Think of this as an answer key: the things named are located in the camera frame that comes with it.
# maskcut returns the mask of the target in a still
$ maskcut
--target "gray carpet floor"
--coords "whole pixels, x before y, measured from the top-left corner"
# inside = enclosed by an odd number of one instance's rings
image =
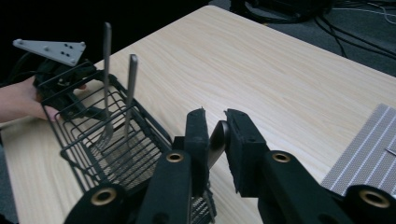
[[[230,9],[229,0],[213,0],[209,5],[221,7],[226,10]],[[247,6],[260,15],[274,15],[271,12],[267,12],[259,8],[252,8],[249,5]],[[383,8],[375,6],[363,6],[360,8],[335,7],[330,11],[330,13],[325,15],[325,18],[327,18],[332,25],[342,30],[348,31],[355,36],[380,46],[383,49],[396,53],[396,16],[394,16],[394,14],[396,14],[396,10],[384,11]],[[315,20],[293,24],[269,23],[266,25],[278,30],[279,32],[291,35],[303,40],[304,42],[326,49],[327,51],[335,54],[344,55],[352,61],[364,64],[368,67],[374,68],[375,70],[396,77],[396,57],[390,58],[366,49],[355,47],[353,44],[341,42],[341,45],[344,48],[343,53],[335,38],[319,28]],[[337,32],[337,34],[352,43],[372,49],[371,45],[362,43],[356,38],[351,38],[350,36],[339,32]],[[11,222],[17,223],[18,218],[9,183],[4,150],[1,147],[0,181],[0,214],[4,214]]]

